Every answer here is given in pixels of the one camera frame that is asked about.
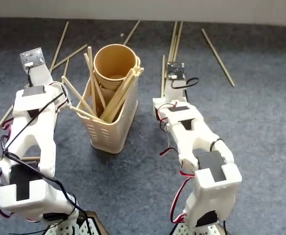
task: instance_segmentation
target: metal bracket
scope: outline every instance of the metal bracket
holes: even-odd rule
[[[24,70],[45,64],[43,52],[40,47],[21,53],[20,58]]]

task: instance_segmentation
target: paper cup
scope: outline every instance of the paper cup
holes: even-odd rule
[[[135,67],[140,67],[140,59],[133,50],[121,44],[101,48],[94,58],[97,80],[111,91],[116,91],[130,69]]]

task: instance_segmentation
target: black wire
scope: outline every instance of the black wire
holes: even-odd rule
[[[8,144],[6,147],[6,150],[8,150],[9,146],[15,141],[15,139],[28,127],[51,103],[53,103],[55,100],[57,100],[59,97],[61,97],[64,93],[60,93],[55,98],[53,98],[51,101],[49,101],[42,109],[24,126],[24,128],[12,139],[12,141]]]
[[[58,110],[59,110],[62,106],[64,106],[64,104],[66,104],[67,102],[69,102],[69,97],[68,97],[61,105],[58,106],[56,112],[58,112]]]
[[[188,85],[188,83],[191,82],[191,81],[193,81],[193,80],[196,80],[196,82],[194,82],[194,83]],[[171,88],[172,88],[172,89],[183,89],[183,88],[188,88],[188,87],[192,87],[192,86],[196,85],[196,84],[199,82],[199,78],[197,78],[197,77],[192,77],[192,78],[190,78],[190,79],[188,79],[188,80],[186,81],[186,85],[185,85],[185,86],[180,86],[180,87],[174,87],[174,86],[173,86],[174,81],[175,81],[175,80],[172,80],[172,82],[171,82]]]
[[[72,194],[72,196],[74,197],[74,202],[76,203],[76,196],[71,192],[70,194]],[[71,213],[68,215],[68,217],[70,215],[72,215],[72,213],[74,212],[75,208],[73,208],[73,210],[71,211]],[[9,233],[10,235],[30,235],[30,234],[38,234],[38,233],[41,233],[41,232],[44,232],[46,233],[49,229],[52,229],[52,228],[55,228],[56,226],[60,225],[62,222],[64,222],[65,220],[63,219],[62,221],[60,221],[58,224],[55,224],[53,226],[49,226],[48,228],[44,229],[44,230],[39,230],[39,231],[36,231],[36,232],[30,232],[30,233],[24,233],[24,234],[16,234],[16,233]]]
[[[86,225],[87,225],[87,228],[88,228],[88,232],[89,232],[89,234],[91,234],[91,229],[90,229],[90,226],[89,226],[89,221],[88,221],[88,215],[87,215],[87,213],[86,213],[82,208],[80,208],[76,203],[74,203],[74,202],[68,197],[68,194],[67,194],[67,192],[66,192],[66,190],[65,190],[65,187],[63,186],[63,184],[62,184],[59,180],[56,180],[55,178],[49,177],[49,176],[43,174],[42,172],[38,171],[37,169],[33,168],[32,166],[28,165],[27,163],[21,161],[21,160],[19,159],[19,157],[18,157],[16,154],[14,154],[14,153],[10,153],[10,152],[8,152],[8,151],[4,151],[4,152],[3,152],[3,155],[4,155],[5,157],[7,157],[7,158],[9,158],[9,159],[11,159],[11,160],[13,160],[13,161],[15,161],[15,162],[21,164],[21,165],[23,165],[23,166],[26,166],[27,168],[29,168],[29,169],[32,170],[33,172],[35,172],[35,173],[37,173],[38,175],[40,175],[42,178],[44,178],[44,179],[46,179],[46,180],[49,180],[49,181],[51,181],[51,182],[56,183],[56,184],[60,187],[61,191],[63,192],[63,194],[64,194],[66,200],[74,207],[74,209],[75,209],[75,208],[78,209],[78,210],[84,215],[84,218],[85,218],[85,220],[86,220]]]
[[[60,93],[58,96],[56,96],[56,97],[55,97],[54,99],[52,99],[50,102],[48,102],[48,103],[35,115],[35,117],[33,117],[33,118],[25,125],[25,127],[12,139],[12,141],[9,143],[9,145],[3,150],[3,153],[2,153],[2,154],[3,154],[3,156],[5,156],[5,157],[7,157],[7,158],[9,158],[9,159],[11,159],[11,160],[13,160],[13,161],[15,161],[15,162],[17,162],[17,163],[19,163],[19,164],[21,164],[21,165],[24,165],[24,166],[28,167],[30,170],[34,171],[35,173],[37,173],[38,175],[40,175],[42,178],[56,183],[56,184],[60,187],[61,191],[63,192],[63,194],[64,194],[66,200],[74,207],[73,210],[74,210],[75,208],[77,208],[77,209],[84,215],[85,220],[86,220],[86,225],[87,225],[87,228],[88,228],[88,232],[89,232],[89,234],[91,234],[91,229],[90,229],[90,226],[89,226],[89,221],[88,221],[88,215],[87,215],[87,213],[86,213],[83,209],[81,209],[76,203],[74,203],[74,202],[68,197],[68,194],[67,194],[67,192],[66,192],[66,190],[65,190],[65,188],[64,188],[64,186],[63,186],[63,184],[62,184],[60,181],[58,181],[58,180],[56,180],[55,178],[49,177],[49,176],[47,176],[47,175],[45,175],[45,174],[39,172],[37,169],[35,169],[35,168],[33,168],[32,166],[30,166],[30,165],[24,163],[23,161],[21,161],[16,154],[8,152],[8,147],[9,147],[9,146],[13,143],[13,141],[26,129],[26,127],[28,127],[28,126],[39,116],[39,114],[41,114],[51,103],[53,103],[55,100],[57,100],[57,99],[58,99],[60,96],[62,96],[63,94],[64,94],[63,92]]]
[[[212,151],[213,146],[215,145],[216,142],[218,141],[223,141],[221,138],[217,138],[215,141],[213,141],[210,145],[210,152]]]
[[[31,80],[31,76],[30,76],[30,70],[31,70],[32,67],[29,67],[28,71],[27,71],[27,80],[29,82],[29,85],[30,87],[33,87],[33,83],[32,83],[32,80]]]
[[[187,95],[187,90],[186,89],[184,90],[184,96],[186,98],[186,102],[188,102],[188,95]]]
[[[223,221],[223,229],[224,229],[224,233],[225,233],[225,235],[227,235],[227,230],[226,230],[226,221],[224,220]]]
[[[158,121],[160,121],[159,109],[160,109],[162,106],[164,106],[164,105],[172,105],[173,107],[175,107],[175,105],[172,104],[172,103],[164,103],[164,104],[160,105],[159,108],[156,109],[156,118],[157,118]]]
[[[8,136],[7,135],[2,135],[0,137],[0,146],[1,146],[2,151],[4,151],[5,144],[7,143],[7,141],[5,141],[5,139],[8,140]]]
[[[160,121],[159,122],[159,128],[162,130],[162,131],[164,131],[164,132],[166,132],[166,130],[162,127],[162,125],[161,124],[163,124],[164,123],[164,126],[166,126],[168,123],[167,122],[163,122],[163,121]]]

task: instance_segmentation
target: electrical wire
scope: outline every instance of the electrical wire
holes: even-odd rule
[[[162,127],[162,125],[161,124],[165,124],[164,126],[166,127],[166,125],[168,124],[167,122],[164,122],[164,120],[166,120],[166,119],[168,119],[167,117],[164,117],[163,119],[161,119],[160,121],[159,121],[159,128],[162,130],[162,131],[164,131],[164,132],[167,132],[167,130],[165,130],[163,127]]]
[[[183,162],[182,162],[182,164],[181,164],[181,166],[180,166],[180,168],[179,168],[179,170],[178,170],[178,172],[180,173],[180,175],[186,176],[186,177],[193,177],[193,178],[195,177],[195,174],[185,173],[185,172],[182,171],[182,169],[183,169]]]
[[[31,223],[35,223],[35,224],[40,223],[39,220],[38,220],[38,221],[35,221],[35,220],[32,220],[32,219],[26,219],[26,221],[27,221],[27,222],[31,222]]]
[[[8,136],[7,136],[7,139],[10,138],[10,135],[11,135],[11,124],[8,124],[9,122],[11,122],[14,118],[10,118],[8,120],[6,120],[5,122],[3,122],[2,126],[1,126],[1,129],[2,130],[8,130]]]
[[[184,222],[184,216],[186,215],[186,213],[182,213],[180,214],[176,219],[173,220],[173,215],[174,215],[174,210],[176,208],[176,203],[177,203],[177,200],[184,188],[184,186],[186,185],[186,183],[190,180],[190,179],[193,179],[193,177],[188,177],[184,180],[183,184],[181,185],[181,187],[179,188],[179,190],[177,191],[176,193],[176,196],[174,197],[174,200],[172,202],[172,205],[171,205],[171,209],[170,209],[170,221],[172,223],[183,223]]]
[[[30,87],[33,87],[33,83],[32,83],[32,80],[31,80],[31,76],[30,76],[30,70],[31,70],[32,67],[29,67],[28,71],[27,71],[27,80],[29,82],[29,86]]]
[[[5,141],[5,140],[7,140],[7,139],[8,139],[7,135],[2,135],[0,137],[0,146],[1,146],[2,151],[4,151],[4,149],[5,149],[5,145],[7,143],[7,141]]]
[[[0,209],[0,215],[6,219],[9,219],[14,213],[11,212],[10,214],[5,214],[1,209]]]
[[[166,148],[164,151],[162,151],[161,153],[159,153],[159,155],[160,155],[160,156],[163,156],[163,155],[165,155],[166,153],[168,153],[170,150],[174,150],[174,151],[178,154],[178,151],[177,151],[175,148],[168,147],[168,148]]]
[[[180,87],[174,87],[174,86],[173,86],[174,81],[175,81],[175,80],[172,80],[172,82],[171,82],[171,88],[172,88],[172,89],[184,89],[184,88],[188,88],[188,87],[192,87],[192,86],[196,85],[196,84],[199,82],[199,78],[198,78],[198,77],[192,77],[192,78],[190,78],[190,79],[188,79],[188,80],[186,81],[186,85],[185,85],[185,86],[180,86]]]
[[[184,96],[186,98],[186,102],[188,102],[188,95],[187,95],[187,89],[184,90]]]
[[[49,101],[42,109],[24,126],[24,128],[17,133],[17,135],[12,139],[12,141],[8,144],[8,146],[5,148],[8,150],[9,146],[15,141],[15,139],[28,127],[51,103],[53,103],[55,100],[57,100],[59,97],[61,97],[64,93],[60,93],[55,98],[53,98],[51,101]]]
[[[226,230],[226,221],[223,221],[223,229],[224,229],[224,233],[225,235],[227,235],[227,230]]]
[[[4,186],[1,182],[2,171],[0,171],[0,186]]]
[[[61,107],[63,107],[66,103],[69,103],[69,104],[70,104],[70,100],[69,100],[69,92],[68,92],[67,88],[65,87],[65,85],[62,84],[61,82],[58,82],[58,81],[53,81],[53,82],[50,83],[49,85],[52,86],[52,85],[55,85],[55,84],[61,86],[61,88],[62,88],[62,90],[63,90],[63,92],[64,92],[64,94],[65,94],[65,97],[66,97],[66,99],[64,100],[64,102],[61,103],[60,105],[58,105],[57,110],[56,110],[56,112],[58,112],[59,109],[60,109]]]
[[[159,114],[159,110],[160,110],[164,105],[172,105],[173,107],[176,106],[176,104],[172,104],[172,103],[164,103],[164,104],[160,105],[159,108],[157,108],[157,110],[156,110],[156,116],[157,116],[157,120],[158,120],[158,121],[161,120],[160,114]]]
[[[9,159],[11,159],[11,160],[13,160],[13,161],[23,165],[23,166],[26,166],[31,171],[33,171],[36,174],[40,175],[42,178],[56,183],[60,187],[62,193],[64,194],[64,196],[66,198],[66,200],[74,207],[74,209],[75,208],[78,209],[84,215],[84,218],[85,218],[85,221],[86,221],[86,225],[87,225],[87,228],[88,228],[88,232],[89,232],[89,234],[91,234],[91,229],[90,229],[90,226],[89,226],[87,213],[68,197],[68,194],[67,194],[67,192],[65,190],[65,187],[63,186],[63,184],[59,180],[56,180],[55,178],[49,177],[49,176],[43,174],[42,172],[38,171],[37,169],[33,168],[32,166],[28,165],[27,163],[21,161],[19,159],[19,157],[16,154],[14,154],[14,153],[10,153],[8,151],[4,151],[3,152],[3,156],[5,156],[5,157],[7,157],[7,158],[9,158]]]
[[[73,193],[70,193],[72,194],[72,196],[74,197],[74,202],[76,203],[76,196],[73,194]],[[73,208],[73,210],[71,211],[71,213],[68,215],[68,217],[70,215],[72,215],[72,213],[74,212],[75,208]],[[44,229],[44,230],[40,230],[40,231],[35,231],[35,232],[30,232],[30,233],[23,233],[23,234],[17,234],[17,233],[9,233],[9,235],[30,235],[30,234],[38,234],[38,233],[41,233],[41,232],[44,232],[46,233],[49,229],[52,229],[52,228],[55,228],[57,227],[58,225],[60,225],[61,223],[63,223],[65,220],[63,219],[62,221],[60,221],[58,224],[55,224],[53,226],[49,226],[48,228]]]
[[[213,148],[213,146],[215,146],[215,143],[216,142],[218,142],[218,141],[223,141],[221,138],[217,138],[215,141],[213,141],[212,143],[211,143],[211,145],[210,145],[210,152],[212,151],[212,148]]]
[[[21,165],[23,165],[23,166],[25,166],[25,167],[27,167],[27,168],[29,168],[29,169],[32,170],[33,172],[35,172],[35,173],[37,173],[38,175],[40,175],[42,178],[56,183],[56,184],[60,187],[62,193],[64,194],[64,196],[65,196],[65,198],[66,198],[66,200],[74,207],[73,210],[75,210],[75,208],[76,208],[76,209],[78,209],[78,210],[84,215],[85,220],[86,220],[86,224],[87,224],[87,228],[88,228],[88,232],[89,232],[89,234],[91,234],[91,229],[90,229],[90,226],[89,226],[89,221],[88,221],[88,215],[87,215],[87,213],[86,213],[83,209],[81,209],[76,203],[74,203],[74,202],[69,198],[69,196],[68,196],[68,194],[67,194],[67,192],[66,192],[66,190],[65,190],[65,188],[64,188],[64,186],[63,186],[63,184],[62,184],[60,181],[56,180],[55,178],[49,177],[49,176],[43,174],[42,172],[39,172],[37,169],[35,169],[35,168],[33,168],[32,166],[30,166],[30,165],[26,164],[25,162],[21,161],[20,158],[19,158],[16,154],[10,153],[10,152],[8,151],[9,146],[10,146],[10,145],[15,141],[15,139],[26,129],[26,127],[28,127],[28,126],[39,116],[39,114],[41,114],[51,103],[53,103],[55,100],[57,100],[57,99],[58,99],[59,97],[61,97],[63,94],[64,94],[63,92],[60,93],[58,96],[56,96],[56,97],[55,97],[54,99],[52,99],[50,102],[48,102],[48,103],[25,125],[25,127],[12,139],[12,141],[8,144],[8,146],[7,146],[6,148],[3,148],[3,153],[2,153],[2,155],[5,156],[5,157],[7,157],[7,158],[9,158],[9,159],[11,159],[11,160],[13,160],[13,161],[15,161],[15,162],[17,162],[17,163],[19,163],[19,164],[21,164]]]

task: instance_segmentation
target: gray carpet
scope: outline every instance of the gray carpet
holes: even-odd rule
[[[71,20],[59,60],[85,43],[93,53],[122,43],[135,22]],[[26,83],[19,53],[42,47],[51,64],[65,20],[0,19],[0,118]],[[235,80],[232,88],[203,38],[204,27]],[[173,22],[141,22],[130,46],[145,68],[139,80],[139,106],[124,150],[116,156],[90,146],[77,115],[61,113],[56,132],[56,178],[76,194],[80,205],[96,211],[112,235],[167,235],[172,199],[183,181],[174,153],[160,157],[166,136],[152,115],[159,97],[161,56],[167,54]],[[286,234],[286,27],[185,23],[179,61],[200,82],[189,100],[233,151],[243,176],[237,203],[227,221],[233,235]],[[64,65],[53,72],[60,80]],[[88,70],[82,53],[68,78],[82,92]],[[183,209],[189,184],[177,205]],[[0,235],[32,232],[43,224],[0,217]]]

